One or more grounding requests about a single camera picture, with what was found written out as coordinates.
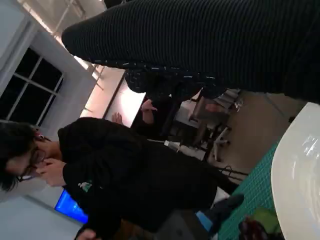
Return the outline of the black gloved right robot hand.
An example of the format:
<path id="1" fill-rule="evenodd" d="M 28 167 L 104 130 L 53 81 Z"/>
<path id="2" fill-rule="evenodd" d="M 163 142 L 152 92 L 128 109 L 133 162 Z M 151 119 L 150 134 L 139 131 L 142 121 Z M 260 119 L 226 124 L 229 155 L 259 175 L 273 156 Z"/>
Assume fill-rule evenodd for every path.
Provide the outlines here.
<path id="1" fill-rule="evenodd" d="M 320 101 L 317 0 L 131 0 L 66 28 L 70 54 L 151 100 L 228 89 Z"/>

